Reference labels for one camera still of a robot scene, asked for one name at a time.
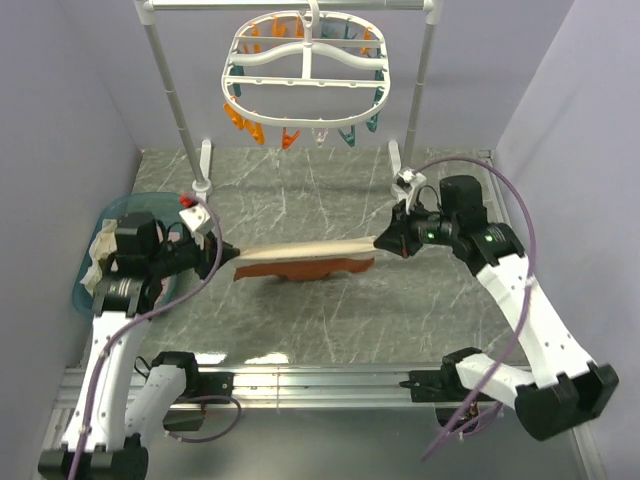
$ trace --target teal clothespin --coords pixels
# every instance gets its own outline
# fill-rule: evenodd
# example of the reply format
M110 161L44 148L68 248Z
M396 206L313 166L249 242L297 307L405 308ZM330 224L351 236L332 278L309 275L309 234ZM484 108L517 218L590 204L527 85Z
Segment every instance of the teal clothespin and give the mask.
M338 129L338 133L340 134L342 139L345 142L347 142L347 145L349 145L351 148L356 146L356 126L355 125L351 125L351 132L350 133L344 133L340 129Z
M382 100L382 96L384 95L384 88L382 87L378 87L376 88L376 93L373 96L373 104L375 105L376 103L378 103L380 100Z
M241 65L233 65L231 67L231 75L234 75L236 77L243 77L244 76L244 67ZM239 97L242 95L242 90L240 89L240 85L238 85L237 83L234 83L233 85L233 94L236 97Z
M380 115L380 112L376 113L373 117L367 120L367 129L371 133L376 133L376 130L378 130L378 115Z
M342 38L344 40L353 40L357 36L358 36L357 32L353 35L353 37L349 36L349 19L347 18L347 21L344 23L344 36Z
M327 16L324 15L322 17L322 31L320 33L320 38L331 38L333 36L333 30L327 28L326 26Z

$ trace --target marble floor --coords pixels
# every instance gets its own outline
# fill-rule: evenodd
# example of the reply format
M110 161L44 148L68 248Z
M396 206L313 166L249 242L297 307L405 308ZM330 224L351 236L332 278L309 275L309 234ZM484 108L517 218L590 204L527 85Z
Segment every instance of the marble floor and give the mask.
M486 158L486 151L421 150L414 166L448 154ZM491 219L501 220L496 192L480 167L455 162L426 172L430 183L452 174L484 185ZM386 149L219 149L212 162L210 204L224 239L251 246L381 233L394 199ZM188 191L193 180L181 150L146 150L134 192ZM435 198L423 193L427 208ZM328 364L439 362L476 346L494 356L511 330L493 299L444 247L409 260L382 252L374 268L309 282L275 277L232 282L221 269L198 296L154 320L141 354L186 350L200 361ZM180 278L176 294L197 277ZM521 350L511 363L526 362Z

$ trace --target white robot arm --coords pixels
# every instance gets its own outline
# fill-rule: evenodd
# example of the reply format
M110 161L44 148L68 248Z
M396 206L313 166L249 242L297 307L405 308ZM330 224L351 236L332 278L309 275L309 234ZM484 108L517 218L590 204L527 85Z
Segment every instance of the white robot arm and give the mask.
M511 328L520 320L526 282L531 282L528 317L518 340L530 371L499 365L481 393L513 408L527 432L545 440L600 416L618 377L609 365L597 366L578 344L547 299L535 277L527 279L529 259L511 228L489 223L480 183L459 175L440 182L439 211L419 201L426 178L410 169L396 175L399 203L389 228L374 246L415 255L424 244L446 245L494 298ZM476 348L443 359L436 385L406 383L409 388L442 388L457 397L479 384L495 361Z
M153 360L143 388L127 405L133 365L150 324L150 320L140 322L136 316L154 308L162 279L190 269L205 278L214 265L217 246L207 210L191 204L180 216L186 228L176 242L158 239L158 222L148 212L119 219L117 251L107 261L94 295L91 353L79 400L62 437L62 448L43 452L38 464L47 480L67 478L76 450L83 452L76 480L103 476L143 480L147 447L164 430L163 419L171 405L180 397L220 393L201 382L193 353L162 352ZM221 264L239 255L231 245L222 245ZM114 262L117 271L111 268ZM104 356L107 342L132 323ZM92 388L92 373L101 357L104 363ZM87 428L83 414L88 398L94 400ZM86 441L78 449L84 434Z

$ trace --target metal rail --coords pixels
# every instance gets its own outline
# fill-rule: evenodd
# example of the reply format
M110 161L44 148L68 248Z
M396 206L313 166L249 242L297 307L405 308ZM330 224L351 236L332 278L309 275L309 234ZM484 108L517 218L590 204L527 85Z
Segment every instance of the metal rail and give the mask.
M300 10L309 8L304 0L149 0L160 10ZM424 0L318 0L321 10L424 10Z

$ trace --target plastic basket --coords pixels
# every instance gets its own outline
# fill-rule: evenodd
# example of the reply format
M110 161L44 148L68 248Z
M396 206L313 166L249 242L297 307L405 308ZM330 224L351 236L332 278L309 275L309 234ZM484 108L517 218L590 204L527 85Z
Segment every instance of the plastic basket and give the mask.
M89 246L93 242L93 239L102 229L102 222L108 219L118 219L122 215L133 212L151 212L156 219L161 220L166 226L171 225L174 222L180 221L180 211L184 207L180 204L180 196L175 193L161 192L161 193L134 193L127 195L126 197L118 198L113 201L107 208L105 208L96 223L96 227L91 235L91 240L87 245L84 257L82 259L82 265L78 271L78 276L73 287L72 302L75 309L82 315L93 318L93 298L84 288L84 285L80 283L80 280L85 276L87 270L91 266L91 257L89 256ZM167 290L161 303L168 302L173 296L173 291L176 287L176 277L171 277L167 285Z

